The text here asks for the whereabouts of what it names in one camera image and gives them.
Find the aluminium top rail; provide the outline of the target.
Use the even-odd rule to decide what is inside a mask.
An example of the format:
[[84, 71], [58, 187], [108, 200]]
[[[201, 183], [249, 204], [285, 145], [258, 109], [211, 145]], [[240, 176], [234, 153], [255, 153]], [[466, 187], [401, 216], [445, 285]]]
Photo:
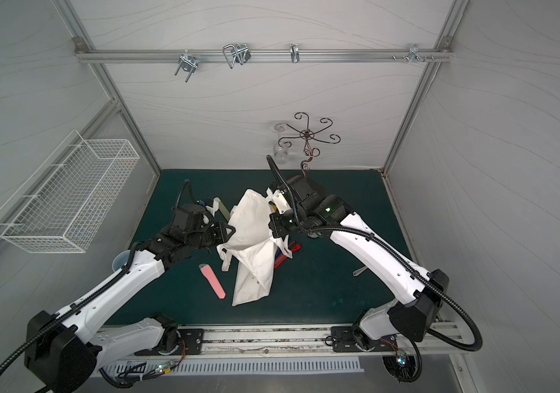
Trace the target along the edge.
[[[178, 57], [188, 52], [201, 64], [225, 64], [222, 49], [203, 50], [102, 50], [77, 52], [75, 57], [83, 64], [176, 64]], [[290, 49], [250, 49], [249, 64], [292, 64]], [[402, 56], [403, 49], [306, 49], [299, 47], [298, 63], [388, 63], [392, 56]], [[433, 62], [450, 62], [455, 53], [445, 50], [420, 49], [425, 56], [433, 56]]]

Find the bronze scroll hanger stand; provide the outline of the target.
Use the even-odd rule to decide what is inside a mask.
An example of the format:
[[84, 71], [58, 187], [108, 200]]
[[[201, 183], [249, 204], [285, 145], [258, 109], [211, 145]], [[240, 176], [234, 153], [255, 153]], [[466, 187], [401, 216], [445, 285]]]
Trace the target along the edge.
[[303, 178], [308, 179], [308, 172], [310, 170], [309, 165], [311, 162], [321, 155], [321, 150], [314, 145], [315, 142], [323, 143], [327, 145], [337, 145], [342, 141], [342, 138], [338, 134], [331, 133], [326, 138], [321, 136], [325, 131], [334, 125], [332, 119], [327, 117], [320, 117], [319, 124], [320, 129], [313, 130], [310, 126], [310, 116], [304, 111], [298, 111], [294, 114], [293, 118], [296, 121], [305, 121], [306, 125], [299, 129], [288, 123], [278, 123], [273, 126], [273, 129], [278, 133], [283, 133], [286, 130], [290, 130], [295, 133], [293, 136], [280, 136], [278, 138], [277, 146], [281, 149], [288, 150], [292, 145], [293, 141], [302, 141], [303, 148], [302, 152], [304, 158], [300, 162], [300, 170]]

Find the silver letter opener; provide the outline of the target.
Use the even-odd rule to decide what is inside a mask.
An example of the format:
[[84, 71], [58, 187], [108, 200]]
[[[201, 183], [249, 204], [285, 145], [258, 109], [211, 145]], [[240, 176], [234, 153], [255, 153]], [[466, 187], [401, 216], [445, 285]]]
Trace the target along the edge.
[[359, 268], [358, 270], [355, 270], [355, 271], [352, 273], [352, 275], [353, 275], [354, 277], [358, 277], [358, 276], [360, 276], [366, 269], [367, 269], [366, 266], [364, 266], [364, 267], [362, 267], [362, 268]]

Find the pink utility knife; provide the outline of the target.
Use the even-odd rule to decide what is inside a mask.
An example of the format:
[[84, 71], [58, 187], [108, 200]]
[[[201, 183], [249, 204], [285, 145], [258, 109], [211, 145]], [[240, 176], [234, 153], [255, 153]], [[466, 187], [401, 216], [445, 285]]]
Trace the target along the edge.
[[212, 290], [216, 294], [219, 299], [226, 298], [226, 292], [222, 287], [220, 281], [218, 280], [213, 268], [211, 268], [208, 264], [200, 264], [199, 270], [204, 278], [208, 281], [209, 285], [211, 285]]

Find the green table mat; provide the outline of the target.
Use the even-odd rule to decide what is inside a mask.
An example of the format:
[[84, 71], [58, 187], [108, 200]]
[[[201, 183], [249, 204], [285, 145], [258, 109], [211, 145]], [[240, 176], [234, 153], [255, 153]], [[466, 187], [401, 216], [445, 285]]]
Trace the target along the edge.
[[[135, 241], [167, 226], [175, 204], [219, 198], [229, 210], [261, 204], [268, 170], [167, 170], [145, 208]], [[195, 250], [127, 301], [111, 325], [163, 314], [182, 325], [350, 323], [393, 300], [388, 287], [350, 252], [326, 237], [292, 234], [279, 247], [247, 214], [224, 250]], [[256, 224], [249, 229], [249, 224]]]

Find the olive green utility knife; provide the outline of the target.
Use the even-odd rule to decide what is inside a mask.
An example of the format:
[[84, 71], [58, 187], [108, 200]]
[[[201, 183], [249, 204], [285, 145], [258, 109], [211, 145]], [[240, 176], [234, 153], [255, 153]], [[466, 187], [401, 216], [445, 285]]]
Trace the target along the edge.
[[221, 201], [221, 199], [219, 197], [215, 197], [213, 199], [212, 209], [213, 209], [215, 214], [216, 213], [221, 214], [226, 221], [230, 220], [230, 217], [231, 217], [230, 211], [228, 210], [226, 205]]

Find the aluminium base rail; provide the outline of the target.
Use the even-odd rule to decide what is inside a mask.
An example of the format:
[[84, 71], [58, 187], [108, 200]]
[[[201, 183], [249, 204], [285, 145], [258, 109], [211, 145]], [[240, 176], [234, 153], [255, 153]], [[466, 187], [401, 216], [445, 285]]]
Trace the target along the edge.
[[395, 335], [378, 342], [376, 348], [362, 351], [345, 343], [335, 346], [328, 336], [349, 341], [350, 324], [297, 325], [207, 325], [179, 327], [186, 342], [186, 355], [199, 359], [232, 358], [295, 358], [342, 355], [392, 355], [390, 343], [404, 351], [412, 351], [411, 341]]

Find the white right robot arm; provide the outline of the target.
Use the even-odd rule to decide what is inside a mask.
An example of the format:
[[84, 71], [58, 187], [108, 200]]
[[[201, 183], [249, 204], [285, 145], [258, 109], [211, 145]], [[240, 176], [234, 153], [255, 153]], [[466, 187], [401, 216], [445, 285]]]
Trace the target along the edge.
[[422, 342], [444, 301], [404, 267], [407, 263], [438, 290], [445, 292], [450, 278], [441, 270], [432, 272], [412, 262], [382, 240], [361, 216], [343, 199], [302, 175], [288, 180], [288, 186], [271, 183], [266, 196], [275, 212], [270, 216], [273, 236], [306, 229], [319, 232], [320, 226], [342, 226], [365, 232], [359, 234], [335, 230], [326, 232], [332, 242], [344, 248], [372, 271], [394, 295], [391, 301], [367, 311], [360, 317], [359, 328], [372, 340], [401, 334], [412, 342]]

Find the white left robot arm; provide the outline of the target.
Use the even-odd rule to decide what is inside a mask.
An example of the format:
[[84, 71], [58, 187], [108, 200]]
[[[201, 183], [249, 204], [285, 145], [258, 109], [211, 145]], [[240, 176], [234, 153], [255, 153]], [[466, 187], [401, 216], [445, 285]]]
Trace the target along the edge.
[[103, 341], [96, 337], [118, 309], [175, 263], [235, 234], [233, 226], [216, 219], [219, 210], [218, 199], [175, 208], [170, 223], [147, 241], [135, 243], [126, 262], [96, 288], [57, 313], [41, 311], [28, 322], [24, 364], [44, 384], [44, 391], [73, 392], [98, 367], [167, 342], [170, 321], [164, 317], [144, 319]]

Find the metal clamp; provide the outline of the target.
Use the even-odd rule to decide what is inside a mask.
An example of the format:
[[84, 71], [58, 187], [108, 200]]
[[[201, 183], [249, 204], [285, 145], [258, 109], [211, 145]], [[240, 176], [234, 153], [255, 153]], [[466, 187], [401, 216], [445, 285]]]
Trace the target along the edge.
[[405, 62], [407, 64], [411, 64], [433, 62], [435, 57], [422, 55], [420, 53], [419, 46], [417, 44], [411, 44], [406, 54], [402, 56], [392, 56], [391, 59], [394, 62]]
[[291, 44], [290, 47], [291, 63], [297, 64], [300, 61], [300, 52], [297, 44]]
[[252, 58], [252, 54], [247, 44], [228, 44], [222, 49], [222, 54], [230, 69], [235, 65], [245, 65]]
[[178, 57], [178, 67], [174, 73], [174, 76], [177, 76], [180, 73], [185, 73], [186, 76], [184, 81], [188, 83], [191, 77], [196, 73], [197, 69], [197, 59], [190, 53], [185, 52]]

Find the light blue plastic cup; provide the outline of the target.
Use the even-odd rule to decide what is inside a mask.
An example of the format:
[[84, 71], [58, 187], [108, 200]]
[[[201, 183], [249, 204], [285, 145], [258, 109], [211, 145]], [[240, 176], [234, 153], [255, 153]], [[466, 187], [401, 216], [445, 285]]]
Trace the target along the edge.
[[128, 272], [129, 271], [128, 262], [129, 262], [130, 254], [131, 254], [131, 250], [125, 250], [120, 254], [118, 254], [114, 258], [113, 262], [111, 263], [112, 271], [115, 273], [118, 272], [119, 270]]

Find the white printed canvas tote bag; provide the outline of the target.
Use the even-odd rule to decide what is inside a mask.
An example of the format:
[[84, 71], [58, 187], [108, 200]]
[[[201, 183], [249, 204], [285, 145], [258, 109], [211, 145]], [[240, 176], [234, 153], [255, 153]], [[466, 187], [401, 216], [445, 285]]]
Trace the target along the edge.
[[232, 306], [258, 301], [270, 294], [278, 248], [286, 257], [292, 257], [288, 237], [275, 238], [271, 234], [271, 213], [267, 198], [251, 189], [245, 191], [231, 211], [229, 224], [236, 233], [216, 250], [222, 271], [229, 270], [232, 259], [238, 261]]

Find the metal clamp far left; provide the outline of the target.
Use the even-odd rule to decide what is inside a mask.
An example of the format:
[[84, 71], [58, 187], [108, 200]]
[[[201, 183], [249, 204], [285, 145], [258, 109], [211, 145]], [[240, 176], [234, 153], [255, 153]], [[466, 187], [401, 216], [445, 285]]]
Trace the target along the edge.
[[190, 53], [185, 52], [178, 57], [178, 67], [174, 73], [174, 76], [177, 76], [180, 73], [185, 73], [186, 76], [184, 81], [188, 83], [191, 77], [196, 73], [197, 69], [197, 59]]

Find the clear glass bottle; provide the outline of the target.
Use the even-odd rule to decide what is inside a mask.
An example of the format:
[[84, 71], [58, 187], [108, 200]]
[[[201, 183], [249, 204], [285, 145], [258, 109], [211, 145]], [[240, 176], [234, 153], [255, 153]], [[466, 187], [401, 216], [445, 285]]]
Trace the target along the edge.
[[278, 165], [283, 165], [288, 162], [288, 149], [281, 144], [280, 139], [286, 130], [285, 124], [278, 123], [273, 126], [273, 131], [276, 134], [277, 142], [273, 145], [273, 158]]

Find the metal clamp right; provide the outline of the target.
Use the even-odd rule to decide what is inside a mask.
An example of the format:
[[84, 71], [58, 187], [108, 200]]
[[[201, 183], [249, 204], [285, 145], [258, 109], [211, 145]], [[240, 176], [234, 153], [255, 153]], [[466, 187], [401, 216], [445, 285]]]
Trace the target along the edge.
[[402, 56], [392, 56], [391, 59], [394, 62], [405, 62], [407, 64], [411, 64], [433, 62], [435, 57], [422, 55], [420, 53], [419, 46], [417, 44], [411, 44], [406, 54]]

